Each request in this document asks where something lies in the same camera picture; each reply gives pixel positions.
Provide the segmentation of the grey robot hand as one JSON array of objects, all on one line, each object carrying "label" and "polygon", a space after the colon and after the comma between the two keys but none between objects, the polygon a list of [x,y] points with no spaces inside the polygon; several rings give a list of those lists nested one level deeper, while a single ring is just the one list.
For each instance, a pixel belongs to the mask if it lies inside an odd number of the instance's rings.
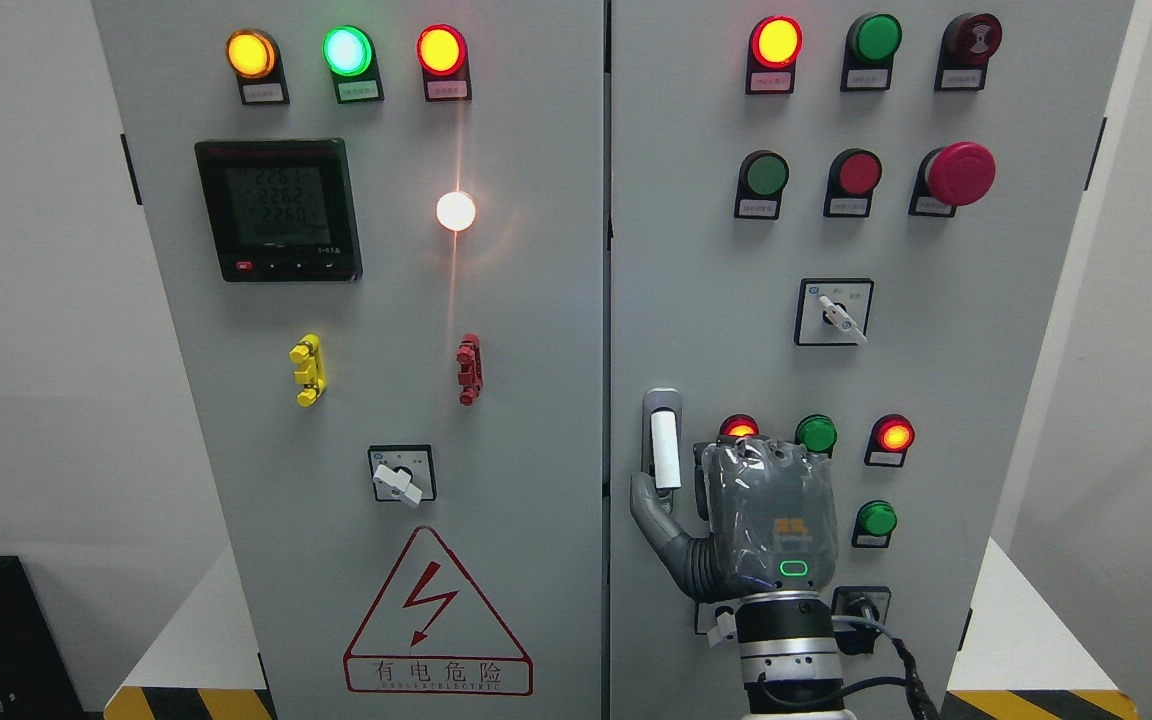
[{"label": "grey robot hand", "polygon": [[685,532],[647,473],[632,473],[631,515],[677,588],[695,602],[776,591],[819,592],[838,562],[827,455],[745,435],[702,450],[710,533]]}]

